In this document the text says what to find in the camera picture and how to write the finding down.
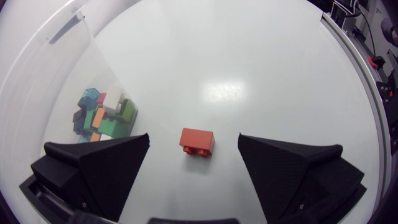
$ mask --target red lego brick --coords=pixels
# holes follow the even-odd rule
[[[99,97],[97,98],[97,104],[102,106],[102,103],[104,103],[104,99],[105,99],[106,93],[101,93],[99,95]]]
[[[201,131],[196,129],[183,128],[180,146],[182,151],[192,154],[199,154],[203,157],[208,157],[213,153],[214,135],[212,131]]]

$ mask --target lego brick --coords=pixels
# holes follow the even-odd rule
[[[90,97],[92,99],[97,99],[100,96],[100,93],[95,88],[88,88],[83,92],[83,95],[81,97],[85,96]]]
[[[105,100],[105,96],[106,96],[106,93],[101,93],[101,94],[99,95],[99,97],[97,98],[97,104],[98,104],[98,105],[102,106],[102,103],[103,103],[104,100]]]
[[[102,104],[105,112],[113,115],[119,113],[121,109],[120,101],[123,97],[122,89],[115,85],[111,85]]]
[[[80,117],[73,122],[73,131],[76,134],[81,134],[81,131],[83,130],[83,125],[85,123],[85,117]]]
[[[81,109],[94,110],[97,107],[97,99],[99,96],[100,93],[95,88],[86,89],[77,105]]]
[[[100,141],[105,141],[105,140],[111,140],[111,139],[113,139],[111,136],[108,136],[106,134],[102,134],[99,140]]]
[[[203,157],[207,157],[213,153],[214,143],[215,139],[211,131],[189,128],[182,129],[180,146],[188,154],[197,153]]]
[[[85,142],[89,142],[91,139],[91,136],[87,136],[87,135],[81,135],[79,137],[79,141],[78,143],[85,143]]]
[[[111,136],[112,138],[123,138],[128,135],[128,130],[119,121],[106,118],[99,124],[98,131],[102,134]]]
[[[100,135],[100,134],[93,133],[93,134],[91,135],[90,142],[93,142],[93,141],[99,141],[99,140],[100,140],[100,137],[101,137],[101,135]]]
[[[98,108],[97,112],[95,113],[95,117],[94,117],[94,120],[93,120],[92,127],[98,128],[100,126],[100,123],[101,123],[104,115],[105,115],[104,108]]]
[[[94,118],[94,110],[88,110],[86,114],[86,119],[85,123],[83,125],[83,129],[90,129],[91,128],[91,123]]]
[[[73,122],[75,122],[77,119],[79,119],[81,117],[84,118],[85,116],[86,116],[86,110],[80,109],[76,113],[73,114]]]
[[[134,103],[130,99],[124,99],[120,113],[117,115],[109,115],[109,117],[117,119],[120,122],[130,123],[135,112],[136,106]]]
[[[88,96],[84,96],[84,97],[80,98],[77,105],[81,109],[84,109],[84,110],[95,110],[95,108],[97,107],[97,101],[96,101],[96,99],[92,99]]]

